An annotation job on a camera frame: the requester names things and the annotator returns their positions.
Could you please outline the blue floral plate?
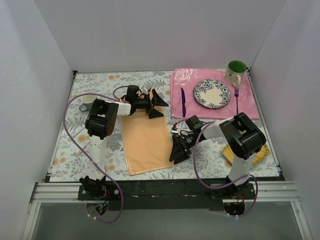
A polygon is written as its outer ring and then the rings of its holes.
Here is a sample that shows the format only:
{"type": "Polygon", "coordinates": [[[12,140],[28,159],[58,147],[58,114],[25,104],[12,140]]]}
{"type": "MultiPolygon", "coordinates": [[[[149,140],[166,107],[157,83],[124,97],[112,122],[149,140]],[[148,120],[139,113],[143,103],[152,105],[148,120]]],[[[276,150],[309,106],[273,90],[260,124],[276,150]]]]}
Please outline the blue floral plate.
{"type": "Polygon", "coordinates": [[[222,108],[231,100],[229,88],[216,79],[199,81],[193,88],[193,96],[201,106],[209,109],[222,108]]]}

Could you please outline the yellow bamboo mat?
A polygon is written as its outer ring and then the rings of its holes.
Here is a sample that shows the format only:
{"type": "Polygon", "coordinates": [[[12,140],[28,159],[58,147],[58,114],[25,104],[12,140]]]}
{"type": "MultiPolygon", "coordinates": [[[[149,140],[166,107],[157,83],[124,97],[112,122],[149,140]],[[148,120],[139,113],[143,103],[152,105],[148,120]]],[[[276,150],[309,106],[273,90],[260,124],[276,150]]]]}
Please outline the yellow bamboo mat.
{"type": "MultiPolygon", "coordinates": [[[[252,167],[259,164],[261,161],[263,161],[270,153],[270,150],[266,144],[264,144],[261,148],[261,150],[256,154],[255,159],[253,160],[252,167]]],[[[227,166],[231,167],[232,163],[234,161],[234,153],[232,152],[230,146],[227,144],[223,150],[222,155],[225,157],[227,166]]]]}

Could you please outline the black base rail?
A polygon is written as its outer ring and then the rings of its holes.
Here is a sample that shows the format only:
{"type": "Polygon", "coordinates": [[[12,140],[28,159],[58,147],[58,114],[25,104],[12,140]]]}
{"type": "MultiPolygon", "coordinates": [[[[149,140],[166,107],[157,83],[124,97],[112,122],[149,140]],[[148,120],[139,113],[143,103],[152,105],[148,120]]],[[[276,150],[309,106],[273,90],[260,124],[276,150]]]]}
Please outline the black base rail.
{"type": "Polygon", "coordinates": [[[77,199],[102,203],[109,211],[208,209],[223,211],[224,200],[238,197],[253,200],[252,183],[237,193],[228,189],[213,190],[196,179],[183,180],[121,180],[117,185],[106,180],[81,179],[77,199]]]}

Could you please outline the purple knife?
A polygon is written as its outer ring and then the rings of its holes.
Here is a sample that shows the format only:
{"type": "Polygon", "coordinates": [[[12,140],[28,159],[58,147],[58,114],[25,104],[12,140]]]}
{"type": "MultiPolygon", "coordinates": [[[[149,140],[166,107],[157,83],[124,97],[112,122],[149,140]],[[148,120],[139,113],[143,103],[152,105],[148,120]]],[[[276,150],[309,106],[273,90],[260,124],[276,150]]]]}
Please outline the purple knife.
{"type": "Polygon", "coordinates": [[[182,87],[180,88],[180,91],[181,91],[182,117],[185,118],[186,117],[186,96],[185,96],[185,91],[182,87]]]}

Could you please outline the floral mug green inside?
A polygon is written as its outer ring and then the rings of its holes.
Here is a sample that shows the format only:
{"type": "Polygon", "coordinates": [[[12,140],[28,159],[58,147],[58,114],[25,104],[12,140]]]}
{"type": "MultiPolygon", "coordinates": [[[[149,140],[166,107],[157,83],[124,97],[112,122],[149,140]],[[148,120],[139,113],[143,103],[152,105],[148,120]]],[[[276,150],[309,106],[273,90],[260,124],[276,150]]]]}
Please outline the floral mug green inside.
{"type": "Polygon", "coordinates": [[[234,87],[239,87],[246,69],[247,66],[244,62],[240,60],[232,60],[228,63],[223,76],[224,80],[234,87]]]}

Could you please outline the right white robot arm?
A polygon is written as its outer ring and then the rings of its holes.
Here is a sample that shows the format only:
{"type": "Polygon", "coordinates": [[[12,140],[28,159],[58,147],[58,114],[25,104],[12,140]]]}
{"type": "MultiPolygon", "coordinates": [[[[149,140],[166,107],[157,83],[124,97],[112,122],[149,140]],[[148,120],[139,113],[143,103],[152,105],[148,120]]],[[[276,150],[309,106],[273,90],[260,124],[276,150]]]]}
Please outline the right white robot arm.
{"type": "Polygon", "coordinates": [[[196,178],[204,187],[211,191],[226,191],[232,199],[237,199],[245,192],[250,178],[252,163],[262,146],[266,143],[263,132],[243,112],[221,121],[202,122],[196,115],[185,121],[190,133],[179,134],[176,131],[177,125],[171,129],[172,151],[169,161],[175,165],[190,157],[193,158],[193,169],[196,178]],[[233,152],[233,163],[229,174],[226,177],[226,184],[213,186],[206,184],[199,176],[196,167],[196,149],[200,142],[224,137],[233,152]]]}

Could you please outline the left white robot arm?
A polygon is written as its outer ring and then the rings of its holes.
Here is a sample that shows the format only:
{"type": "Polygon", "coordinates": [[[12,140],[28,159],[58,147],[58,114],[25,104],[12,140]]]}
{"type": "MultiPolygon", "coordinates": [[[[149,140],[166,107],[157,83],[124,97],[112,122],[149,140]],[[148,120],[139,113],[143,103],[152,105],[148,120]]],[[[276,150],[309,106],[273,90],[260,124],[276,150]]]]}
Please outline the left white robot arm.
{"type": "Polygon", "coordinates": [[[136,110],[145,110],[150,119],[163,117],[156,107],[168,107],[155,89],[141,90],[137,85],[127,86],[126,94],[116,101],[95,99],[85,121],[85,128],[89,135],[89,156],[91,166],[84,178],[79,181],[84,190],[95,200],[107,196],[104,185],[106,175],[100,169],[105,158],[108,139],[115,128],[118,116],[131,116],[136,110]]]}

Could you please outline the pink floral placemat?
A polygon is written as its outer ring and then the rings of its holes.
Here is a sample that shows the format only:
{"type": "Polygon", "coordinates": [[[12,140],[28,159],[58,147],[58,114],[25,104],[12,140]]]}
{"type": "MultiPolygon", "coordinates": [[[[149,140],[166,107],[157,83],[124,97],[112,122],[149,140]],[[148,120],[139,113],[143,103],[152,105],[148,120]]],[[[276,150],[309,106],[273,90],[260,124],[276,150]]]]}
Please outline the pink floral placemat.
{"type": "Polygon", "coordinates": [[[245,73],[235,97],[235,87],[224,79],[224,71],[177,68],[170,77],[171,116],[183,119],[227,119],[245,113],[251,120],[260,118],[252,87],[245,73]]]}

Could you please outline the grey mug white inside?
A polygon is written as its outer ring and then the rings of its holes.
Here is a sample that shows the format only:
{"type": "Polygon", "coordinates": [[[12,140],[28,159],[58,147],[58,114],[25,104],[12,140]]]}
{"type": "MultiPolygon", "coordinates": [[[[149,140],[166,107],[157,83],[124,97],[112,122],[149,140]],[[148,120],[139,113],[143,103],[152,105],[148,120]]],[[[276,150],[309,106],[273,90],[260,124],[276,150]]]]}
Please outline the grey mug white inside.
{"type": "Polygon", "coordinates": [[[83,113],[90,111],[96,98],[97,96],[92,94],[82,96],[81,105],[78,107],[78,109],[83,113]]]}

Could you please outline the purple fork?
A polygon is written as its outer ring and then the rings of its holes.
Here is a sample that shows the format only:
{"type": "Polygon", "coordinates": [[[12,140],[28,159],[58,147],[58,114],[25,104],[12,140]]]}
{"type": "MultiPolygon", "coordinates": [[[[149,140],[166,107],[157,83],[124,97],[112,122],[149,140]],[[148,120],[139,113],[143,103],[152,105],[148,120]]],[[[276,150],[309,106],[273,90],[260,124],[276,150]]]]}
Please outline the purple fork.
{"type": "Polygon", "coordinates": [[[238,87],[235,87],[235,89],[234,89],[234,96],[235,96],[235,99],[236,99],[236,114],[238,114],[239,113],[239,101],[238,101],[239,88],[238,87]]]}

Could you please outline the orange satin napkin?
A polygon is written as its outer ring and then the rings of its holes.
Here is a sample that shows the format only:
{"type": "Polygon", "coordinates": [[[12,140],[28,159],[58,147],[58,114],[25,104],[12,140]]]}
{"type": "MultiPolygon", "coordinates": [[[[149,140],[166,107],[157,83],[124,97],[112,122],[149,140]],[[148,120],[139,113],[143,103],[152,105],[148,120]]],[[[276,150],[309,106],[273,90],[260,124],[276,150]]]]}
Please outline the orange satin napkin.
{"type": "Polygon", "coordinates": [[[120,119],[124,155],[130,176],[170,168],[172,140],[164,116],[150,119],[143,110],[120,119]]]}

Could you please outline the aluminium frame rail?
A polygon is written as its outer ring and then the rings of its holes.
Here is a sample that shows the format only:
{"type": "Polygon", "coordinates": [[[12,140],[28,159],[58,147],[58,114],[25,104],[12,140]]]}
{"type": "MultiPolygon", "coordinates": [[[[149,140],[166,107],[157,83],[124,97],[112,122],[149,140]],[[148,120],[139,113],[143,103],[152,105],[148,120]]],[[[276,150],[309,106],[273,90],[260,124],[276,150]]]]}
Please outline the aluminium frame rail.
{"type": "MultiPolygon", "coordinates": [[[[195,181],[121,181],[125,197],[210,197],[213,191],[195,181]]],[[[245,200],[252,201],[255,193],[259,202],[295,202],[300,200],[293,181],[260,181],[245,193],[245,200]]],[[[97,202],[80,183],[37,183],[30,201],[32,203],[97,202]]]]}

